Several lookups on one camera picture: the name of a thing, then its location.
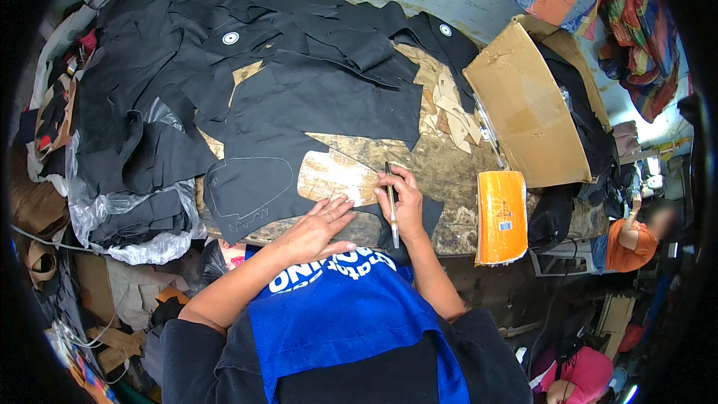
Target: orange shirt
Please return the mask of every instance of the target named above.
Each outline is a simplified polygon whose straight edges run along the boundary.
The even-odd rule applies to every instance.
[[[633,222],[633,229],[638,231],[638,246],[634,250],[618,243],[618,235],[623,227],[624,219],[616,220],[608,229],[608,247],[606,248],[606,270],[626,273],[638,270],[656,254],[659,240],[654,238],[643,223]]]

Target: ballpoint pen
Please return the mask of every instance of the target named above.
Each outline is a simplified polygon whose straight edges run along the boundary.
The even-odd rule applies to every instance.
[[[384,161],[384,173],[391,175],[389,170],[389,162]],[[396,225],[396,215],[394,214],[394,187],[391,184],[386,185],[386,193],[389,195],[389,204],[391,205],[391,239],[394,241],[394,248],[399,248],[399,227]]]

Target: orange notebook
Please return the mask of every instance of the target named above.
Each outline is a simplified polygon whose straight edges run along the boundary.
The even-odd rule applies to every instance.
[[[526,183],[521,172],[491,171],[478,176],[479,243],[475,265],[507,264],[528,249]]]

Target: man in orange shirt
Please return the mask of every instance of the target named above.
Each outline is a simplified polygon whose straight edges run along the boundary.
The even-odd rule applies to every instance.
[[[659,200],[652,203],[647,209],[645,223],[635,220],[640,209],[639,195],[633,198],[633,209],[627,219],[614,221],[607,235],[591,240],[591,254],[597,272],[638,270],[656,254],[659,240],[680,226],[675,202]]]

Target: circular marker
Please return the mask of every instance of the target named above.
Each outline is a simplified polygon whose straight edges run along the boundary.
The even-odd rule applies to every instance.
[[[228,46],[230,44],[234,44],[238,40],[239,40],[239,33],[236,31],[231,31],[222,37],[222,42],[224,42]]]
[[[439,25],[439,30],[444,33],[444,36],[451,36],[451,28],[445,23]]]

